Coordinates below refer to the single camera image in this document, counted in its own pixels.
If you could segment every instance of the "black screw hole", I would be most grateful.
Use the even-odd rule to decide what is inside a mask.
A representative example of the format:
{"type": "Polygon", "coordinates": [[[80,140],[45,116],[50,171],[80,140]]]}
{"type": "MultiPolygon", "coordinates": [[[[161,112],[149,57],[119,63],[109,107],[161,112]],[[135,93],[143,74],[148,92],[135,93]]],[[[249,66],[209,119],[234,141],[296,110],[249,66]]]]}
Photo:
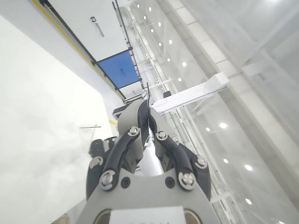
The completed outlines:
{"type": "Polygon", "coordinates": [[[121,187],[126,189],[129,187],[131,181],[130,181],[130,178],[129,177],[124,177],[122,180],[121,180],[121,187]]]}
{"type": "Polygon", "coordinates": [[[165,184],[168,188],[174,188],[174,185],[175,185],[175,182],[174,182],[174,179],[172,177],[167,177],[165,179],[165,184]]]}

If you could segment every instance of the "blue panel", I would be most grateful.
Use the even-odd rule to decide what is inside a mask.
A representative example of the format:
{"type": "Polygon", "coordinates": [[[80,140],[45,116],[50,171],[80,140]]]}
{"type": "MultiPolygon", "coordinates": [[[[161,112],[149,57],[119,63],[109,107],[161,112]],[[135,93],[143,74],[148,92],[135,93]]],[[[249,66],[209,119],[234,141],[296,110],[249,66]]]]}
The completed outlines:
{"type": "Polygon", "coordinates": [[[98,64],[117,88],[135,83],[139,80],[129,51],[98,62],[98,64]]]}

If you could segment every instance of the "robotic finger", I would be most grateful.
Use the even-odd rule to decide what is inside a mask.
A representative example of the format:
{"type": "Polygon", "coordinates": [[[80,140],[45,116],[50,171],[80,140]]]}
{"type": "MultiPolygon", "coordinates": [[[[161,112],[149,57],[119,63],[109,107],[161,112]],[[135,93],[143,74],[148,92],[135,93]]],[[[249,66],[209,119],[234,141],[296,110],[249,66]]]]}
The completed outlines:
{"type": "Polygon", "coordinates": [[[89,165],[86,205],[77,224],[219,223],[210,199],[206,160],[180,144],[168,123],[146,100],[136,100],[118,119],[113,148],[89,165]],[[164,174],[135,175],[149,128],[164,174]]]}

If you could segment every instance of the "white label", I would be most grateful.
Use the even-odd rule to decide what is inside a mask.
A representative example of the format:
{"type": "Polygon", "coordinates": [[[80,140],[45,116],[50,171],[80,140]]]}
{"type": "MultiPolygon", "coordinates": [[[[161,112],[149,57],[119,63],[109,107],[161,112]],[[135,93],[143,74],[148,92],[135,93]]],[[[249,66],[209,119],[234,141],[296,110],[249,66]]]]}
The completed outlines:
{"type": "Polygon", "coordinates": [[[186,224],[182,206],[112,210],[109,224],[186,224]]]}

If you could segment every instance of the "yellow stripe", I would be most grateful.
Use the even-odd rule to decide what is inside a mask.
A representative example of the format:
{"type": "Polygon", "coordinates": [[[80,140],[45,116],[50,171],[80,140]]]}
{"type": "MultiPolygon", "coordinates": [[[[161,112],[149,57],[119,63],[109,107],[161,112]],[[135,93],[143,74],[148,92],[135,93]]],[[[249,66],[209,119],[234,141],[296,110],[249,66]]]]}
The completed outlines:
{"type": "Polygon", "coordinates": [[[116,125],[117,126],[117,122],[113,121],[113,120],[109,120],[109,123],[112,125],[116,125]]]}
{"type": "Polygon", "coordinates": [[[42,11],[42,13],[50,20],[50,22],[61,32],[61,34],[70,42],[70,44],[78,51],[78,53],[93,67],[93,69],[100,75],[100,77],[110,86],[110,88],[121,98],[120,93],[118,93],[114,86],[106,80],[106,78],[98,71],[98,69],[86,58],[82,51],[73,43],[73,41],[64,33],[64,31],[55,23],[55,21],[45,12],[45,10],[40,6],[36,0],[31,0],[33,3],[42,11]]]}

